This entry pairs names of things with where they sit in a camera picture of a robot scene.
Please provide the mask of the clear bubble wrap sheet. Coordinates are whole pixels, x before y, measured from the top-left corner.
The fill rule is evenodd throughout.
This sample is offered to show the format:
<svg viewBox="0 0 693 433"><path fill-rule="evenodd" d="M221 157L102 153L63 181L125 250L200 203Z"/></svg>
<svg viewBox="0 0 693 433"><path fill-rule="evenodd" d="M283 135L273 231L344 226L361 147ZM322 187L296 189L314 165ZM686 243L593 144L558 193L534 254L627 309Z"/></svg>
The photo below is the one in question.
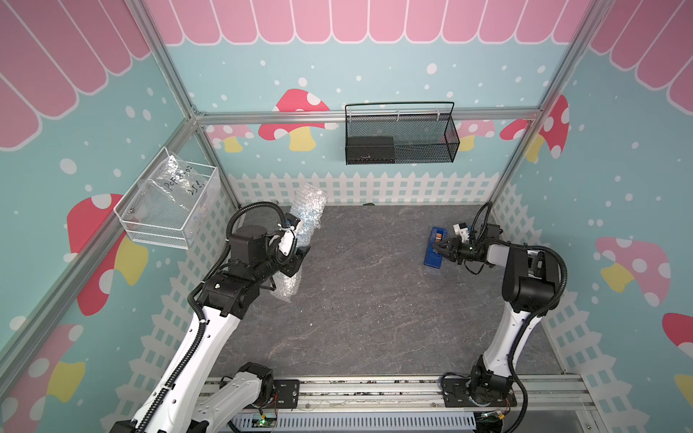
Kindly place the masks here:
<svg viewBox="0 0 693 433"><path fill-rule="evenodd" d="M321 217L327 202L328 194L325 191L312 184L305 184L296 191L290 213L299 218L308 215L314 216L319 220L320 227Z"/></svg>

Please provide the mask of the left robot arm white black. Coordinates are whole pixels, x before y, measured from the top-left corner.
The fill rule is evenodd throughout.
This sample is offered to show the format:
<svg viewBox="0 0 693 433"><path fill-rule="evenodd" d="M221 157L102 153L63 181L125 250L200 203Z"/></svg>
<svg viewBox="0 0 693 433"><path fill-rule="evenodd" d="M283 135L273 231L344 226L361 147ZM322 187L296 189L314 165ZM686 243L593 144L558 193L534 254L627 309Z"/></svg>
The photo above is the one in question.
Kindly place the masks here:
<svg viewBox="0 0 693 433"><path fill-rule="evenodd" d="M260 201L236 211L227 223L222 252L188 295L193 319L173 360L144 404L114 432L218 432L248 406L259 411L277 399L272 369L247 363L205 401L199 396L221 349L261 290L275 290L274 276L301 269L307 246L299 244L300 216Z"/></svg>

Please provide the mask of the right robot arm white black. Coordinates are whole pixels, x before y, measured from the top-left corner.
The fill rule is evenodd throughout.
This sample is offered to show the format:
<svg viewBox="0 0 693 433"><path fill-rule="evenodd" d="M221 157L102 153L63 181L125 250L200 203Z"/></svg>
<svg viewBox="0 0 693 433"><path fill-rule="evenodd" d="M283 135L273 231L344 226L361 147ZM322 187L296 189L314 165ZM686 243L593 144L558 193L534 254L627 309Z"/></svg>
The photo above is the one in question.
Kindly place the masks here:
<svg viewBox="0 0 693 433"><path fill-rule="evenodd" d="M470 225L456 224L451 234L444 228L431 229L424 264L439 268L447 260L474 275L485 268L503 269L504 310L492 343L466 375L442 375L440 389L448 408L503 405L507 412L516 404L514 386L526 394L516 371L517 358L532 330L558 306L568 270L550 247L504 241L503 229L489 221L491 207L485 203Z"/></svg>

